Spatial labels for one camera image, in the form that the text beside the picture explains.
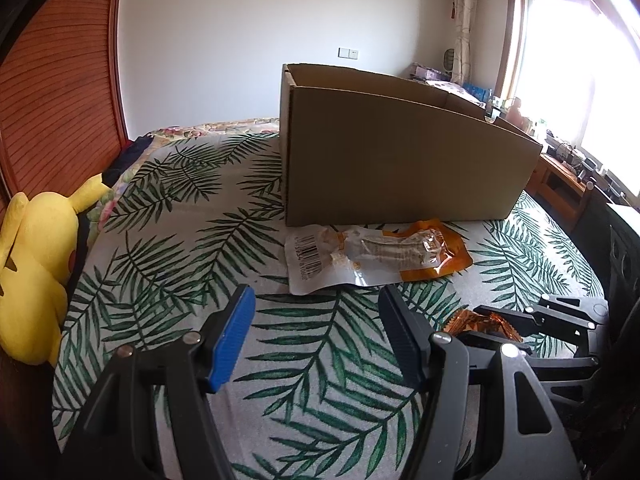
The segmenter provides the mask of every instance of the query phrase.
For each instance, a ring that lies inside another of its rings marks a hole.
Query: patterned curtain
[[[474,26],[478,0],[453,0],[456,7],[456,47],[451,81],[462,85],[471,76],[469,36]]]

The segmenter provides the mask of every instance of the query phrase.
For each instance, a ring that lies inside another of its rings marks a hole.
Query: white wall
[[[130,137],[164,126],[278,116],[285,62],[401,75],[453,47],[451,0],[120,0]],[[360,51],[339,59],[338,47]]]
[[[471,31],[471,82],[495,89],[500,70],[508,0],[478,0],[476,22]]]

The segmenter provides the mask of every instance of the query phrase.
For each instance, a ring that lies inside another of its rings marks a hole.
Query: wooden desk
[[[542,197],[552,208],[549,214],[565,232],[571,233],[586,190],[571,171],[542,153],[525,190],[533,197]]]

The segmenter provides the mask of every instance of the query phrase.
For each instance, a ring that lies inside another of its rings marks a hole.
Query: window
[[[502,96],[640,196],[640,60],[628,35],[590,0],[522,0],[516,21]]]

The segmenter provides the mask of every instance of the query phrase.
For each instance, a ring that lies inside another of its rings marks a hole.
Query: yellow plush toy
[[[97,175],[69,198],[44,192],[31,201],[24,193],[11,199],[0,229],[0,346],[14,359],[56,365],[76,215],[108,190]]]

